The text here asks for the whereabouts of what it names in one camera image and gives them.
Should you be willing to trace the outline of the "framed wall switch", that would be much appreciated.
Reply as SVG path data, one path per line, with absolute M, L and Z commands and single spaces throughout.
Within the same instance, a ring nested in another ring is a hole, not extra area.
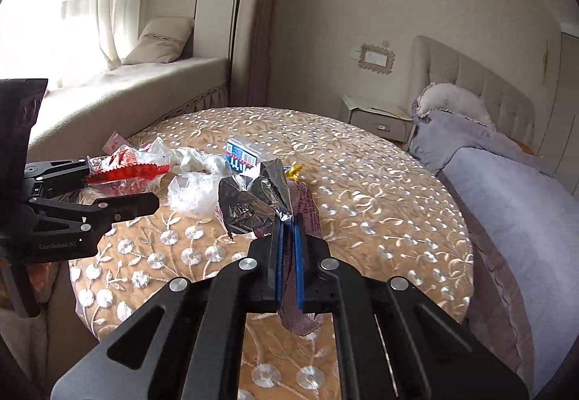
M 390 49 L 390 42 L 383 42 L 380 46 L 363 43 L 360 46 L 358 67 L 370 72 L 390 75 L 395 58 L 396 55 Z

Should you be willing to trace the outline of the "beige window seat cushion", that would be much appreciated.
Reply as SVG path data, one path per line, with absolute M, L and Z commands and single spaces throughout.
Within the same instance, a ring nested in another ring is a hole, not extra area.
M 229 70 L 225 58 L 124 65 L 84 85 L 46 93 L 26 159 L 94 156 L 112 133 L 128 139 L 205 97 L 225 103 Z

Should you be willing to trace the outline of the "beige bedside table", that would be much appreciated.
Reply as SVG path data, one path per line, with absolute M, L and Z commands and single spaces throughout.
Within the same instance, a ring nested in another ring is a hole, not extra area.
M 339 119 L 382 139 L 404 145 L 413 132 L 411 116 L 394 103 L 359 96 L 342 96 Z

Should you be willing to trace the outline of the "beige tufted headboard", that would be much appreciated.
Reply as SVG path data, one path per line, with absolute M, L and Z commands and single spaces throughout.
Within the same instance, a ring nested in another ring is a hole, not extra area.
M 410 49 L 406 106 L 431 82 L 450 82 L 479 96 L 501 133 L 532 144 L 536 114 L 525 94 L 469 56 L 418 35 Z

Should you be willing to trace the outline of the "bed with lilac cover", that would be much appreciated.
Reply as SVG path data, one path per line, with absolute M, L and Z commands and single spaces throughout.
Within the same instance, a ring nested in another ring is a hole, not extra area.
M 578 203 L 540 159 L 445 111 L 415 121 L 409 151 L 449 190 L 475 253 L 471 331 L 530 394 L 569 398 L 578 379 Z

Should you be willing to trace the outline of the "yellow crumpled wrapper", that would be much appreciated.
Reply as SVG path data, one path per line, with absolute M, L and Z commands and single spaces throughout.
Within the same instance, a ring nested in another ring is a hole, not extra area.
M 284 166 L 284 176 L 287 180 L 294 180 L 298 182 L 300 180 L 300 172 L 303 166 L 300 164 L 291 165 L 291 166 Z

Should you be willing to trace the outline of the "beige throw pillow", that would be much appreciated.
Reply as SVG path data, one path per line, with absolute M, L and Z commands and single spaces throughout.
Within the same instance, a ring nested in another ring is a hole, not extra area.
M 177 60 L 193 33 L 193 27 L 192 18 L 157 17 L 151 19 L 142 31 L 135 48 L 123 60 L 123 64 L 166 64 Z

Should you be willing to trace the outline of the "red clear plastic wrapper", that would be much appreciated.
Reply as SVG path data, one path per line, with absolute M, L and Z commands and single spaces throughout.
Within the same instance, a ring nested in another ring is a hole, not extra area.
M 87 159 L 89 187 L 105 195 L 127 195 L 148 192 L 158 186 L 171 171 L 164 151 L 151 153 L 122 145 L 108 156 Z

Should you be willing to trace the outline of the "blue white plastic box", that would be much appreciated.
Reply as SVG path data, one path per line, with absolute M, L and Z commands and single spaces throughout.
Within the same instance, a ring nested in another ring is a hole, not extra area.
M 265 156 L 256 144 L 246 139 L 230 136 L 225 144 L 225 159 L 235 173 L 255 167 Z

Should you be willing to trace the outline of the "silver foil snack wrapper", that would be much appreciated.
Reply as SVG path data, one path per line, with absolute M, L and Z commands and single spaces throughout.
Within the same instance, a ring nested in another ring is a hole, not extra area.
M 260 162 L 219 182 L 218 206 L 229 234 L 269 234 L 293 218 L 291 194 L 280 159 Z

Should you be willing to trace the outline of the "white plastic bag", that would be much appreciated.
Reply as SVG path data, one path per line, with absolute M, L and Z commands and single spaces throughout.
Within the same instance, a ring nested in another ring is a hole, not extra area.
M 174 176 L 167 188 L 167 202 L 172 210 L 192 218 L 213 217 L 218 204 L 221 176 L 186 173 Z

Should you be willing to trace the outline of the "pink white pouch package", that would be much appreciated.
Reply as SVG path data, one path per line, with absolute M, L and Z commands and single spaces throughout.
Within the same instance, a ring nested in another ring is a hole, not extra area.
M 112 133 L 111 136 L 108 138 L 106 143 L 103 145 L 102 150 L 107 155 L 114 154 L 117 150 L 124 147 L 127 148 L 130 145 L 128 144 L 127 140 L 119 135 L 118 133 Z

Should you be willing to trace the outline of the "white pillow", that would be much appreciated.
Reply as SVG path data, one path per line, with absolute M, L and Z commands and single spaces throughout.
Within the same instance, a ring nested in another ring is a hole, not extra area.
M 440 110 L 467 117 L 496 129 L 483 100 L 468 89 L 449 82 L 431 82 L 416 98 L 416 115 L 425 118 L 432 111 Z

